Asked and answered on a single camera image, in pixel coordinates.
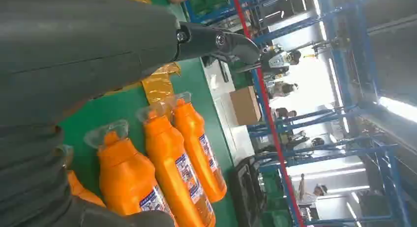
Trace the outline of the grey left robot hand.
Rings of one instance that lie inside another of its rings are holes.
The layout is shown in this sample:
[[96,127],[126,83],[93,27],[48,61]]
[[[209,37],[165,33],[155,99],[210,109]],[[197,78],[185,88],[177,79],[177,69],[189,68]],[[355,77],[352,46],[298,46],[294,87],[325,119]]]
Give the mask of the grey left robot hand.
[[252,64],[260,51],[135,0],[0,0],[1,226],[172,227],[162,211],[122,217],[73,196],[59,123],[166,63],[204,55]]

